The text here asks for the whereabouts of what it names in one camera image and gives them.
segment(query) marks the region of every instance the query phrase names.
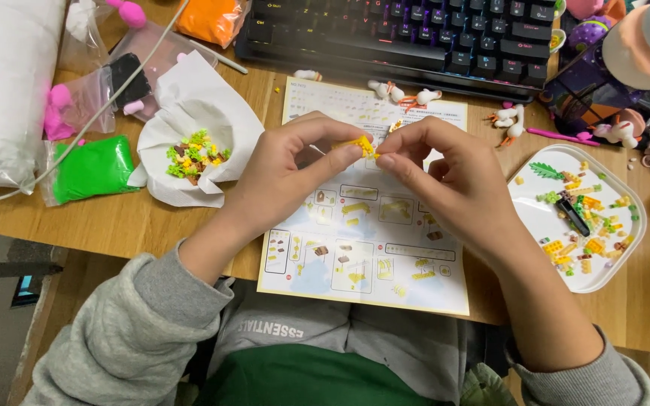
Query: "pink pen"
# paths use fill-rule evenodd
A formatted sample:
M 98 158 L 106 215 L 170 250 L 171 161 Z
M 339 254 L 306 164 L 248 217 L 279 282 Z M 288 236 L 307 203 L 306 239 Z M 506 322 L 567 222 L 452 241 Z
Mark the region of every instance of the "pink pen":
M 587 139 L 578 139 L 575 138 L 574 136 L 566 136 L 563 134 L 558 134 L 556 132 L 550 132 L 546 130 L 541 130 L 541 129 L 526 129 L 527 132 L 531 134 L 536 134 L 540 136 L 545 136 L 546 138 L 553 138 L 553 139 L 562 139 L 564 141 L 570 141 L 570 142 L 575 142 L 577 144 L 584 144 L 584 145 L 591 145 L 593 147 L 598 147 L 601 144 L 595 141 L 589 141 Z

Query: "cable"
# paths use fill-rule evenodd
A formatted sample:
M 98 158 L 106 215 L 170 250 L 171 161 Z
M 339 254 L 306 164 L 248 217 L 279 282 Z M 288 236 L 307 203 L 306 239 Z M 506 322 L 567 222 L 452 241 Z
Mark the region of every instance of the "cable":
M 122 87 L 119 88 L 116 92 L 114 92 L 114 94 L 112 95 L 112 97 L 110 97 L 110 99 L 107 100 L 107 103 L 105 103 L 104 106 L 102 106 L 102 108 L 100 108 L 99 111 L 97 111 L 97 113 L 95 113 L 95 115 L 94 115 L 94 116 L 93 116 L 93 117 L 92 117 L 92 118 L 87 122 L 87 124 L 86 124 L 85 127 L 82 129 L 82 131 L 80 131 L 79 134 L 77 134 L 77 136 L 76 136 L 76 137 L 74 138 L 74 140 L 71 142 L 71 144 L 69 144 L 69 147 L 68 147 L 68 148 L 67 148 L 67 149 L 66 149 L 66 150 L 61 154 L 61 156 L 60 156 L 56 161 L 54 161 L 54 163 L 51 165 L 51 167 L 50 167 L 49 169 L 47 169 L 44 173 L 42 173 L 42 174 L 41 174 L 37 179 L 34 180 L 34 184 L 37 184 L 37 183 L 39 183 L 42 179 L 46 178 L 47 175 L 49 175 L 49 173 L 51 173 L 51 171 L 54 171 L 54 169 L 55 169 L 57 166 L 59 166 L 59 164 L 60 164 L 62 161 L 64 161 L 64 159 L 67 157 L 67 155 L 69 155 L 69 152 L 71 152 L 71 151 L 74 149 L 74 147 L 77 146 L 77 142 L 78 142 L 78 141 L 79 141 L 79 140 L 80 140 L 80 139 L 85 135 L 85 133 L 87 132 L 87 130 L 90 129 L 90 127 L 91 127 L 92 124 L 95 122 L 95 120 L 96 120 L 100 115 L 102 115 L 102 113 L 104 113 L 104 111 L 107 110 L 107 108 L 108 108 L 109 106 L 111 106 L 112 103 L 114 103 L 114 100 L 122 94 L 122 92 L 124 91 L 124 89 L 126 89 L 127 86 L 129 86 L 129 84 L 134 80 L 134 78 L 135 78 L 135 77 L 136 77 L 136 76 L 141 72 L 141 70 L 144 69 L 144 65 L 146 65 L 147 62 L 149 62 L 149 59 L 152 58 L 152 55 L 154 55 L 155 52 L 158 50 L 159 45 L 162 44 L 162 41 L 165 40 L 165 36 L 167 36 L 167 33 L 170 32 L 170 30 L 172 29 L 172 26 L 175 24 L 175 22 L 177 21 L 177 18 L 179 18 L 179 16 L 180 16 L 180 14 L 182 14 L 182 11 L 185 9 L 185 6 L 187 6 L 188 3 L 189 3 L 189 0 L 184 0 L 184 1 L 182 2 L 182 5 L 180 5 L 180 8 L 177 10 L 177 12 L 176 12 L 176 14 L 175 14 L 175 17 L 174 17 L 174 18 L 172 19 L 172 21 L 170 21 L 170 23 L 167 25 L 167 28 L 165 28 L 165 32 L 163 32 L 163 33 L 162 33 L 162 36 L 159 37 L 159 40 L 157 41 L 157 43 L 155 43 L 155 47 L 152 48 L 152 51 L 149 52 L 149 55 L 147 55 L 147 58 L 145 58 L 145 59 L 141 62 L 140 67 L 138 67 L 137 69 L 135 69 L 134 73 L 133 73 L 133 74 L 132 74 L 132 75 L 131 75 L 131 76 L 130 76 L 130 77 L 129 77 L 125 82 L 124 82 L 124 84 L 122 85 Z M 10 197 L 12 197 L 12 196 L 16 196 L 16 195 L 18 195 L 18 194 L 20 194 L 20 193 L 22 193 L 22 190 L 21 190 L 21 189 L 17 189 L 17 190 L 15 190 L 15 191 L 11 192 L 11 193 L 7 193 L 7 194 L 3 194 L 3 195 L 1 195 L 1 196 L 0 196 L 0 200 L 4 200 L 5 198 L 10 198 Z

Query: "instruction sheet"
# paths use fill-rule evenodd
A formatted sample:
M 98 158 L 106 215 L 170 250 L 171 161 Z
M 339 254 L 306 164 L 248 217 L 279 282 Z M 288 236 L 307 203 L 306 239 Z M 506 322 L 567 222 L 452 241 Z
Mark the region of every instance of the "instruction sheet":
M 282 123 L 321 111 L 373 135 L 377 147 L 398 119 L 434 115 L 466 129 L 465 103 L 426 108 L 382 100 L 374 92 L 289 77 Z M 436 151 L 424 162 L 443 156 Z M 468 315 L 463 245 L 372 157 L 315 190 L 290 218 L 265 234 L 259 292 L 436 313 Z

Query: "backlit keyboard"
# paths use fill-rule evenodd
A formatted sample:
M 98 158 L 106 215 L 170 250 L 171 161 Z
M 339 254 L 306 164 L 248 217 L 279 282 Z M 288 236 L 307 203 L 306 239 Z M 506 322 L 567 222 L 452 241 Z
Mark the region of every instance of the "backlit keyboard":
M 243 59 L 528 103 L 555 0 L 253 0 Z

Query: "paper towel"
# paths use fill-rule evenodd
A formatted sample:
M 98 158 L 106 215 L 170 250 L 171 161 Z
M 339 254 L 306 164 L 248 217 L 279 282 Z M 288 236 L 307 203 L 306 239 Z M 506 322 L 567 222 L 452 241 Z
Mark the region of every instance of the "paper towel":
M 141 164 L 129 180 L 143 186 L 146 172 L 149 194 L 177 207 L 221 208 L 222 190 L 214 182 L 237 180 L 264 127 L 247 102 L 196 51 L 158 78 L 155 99 L 160 110 L 141 131 L 137 153 Z M 208 165 L 197 186 L 168 175 L 167 149 L 192 133 L 206 129 L 217 150 L 229 148 L 230 159 Z

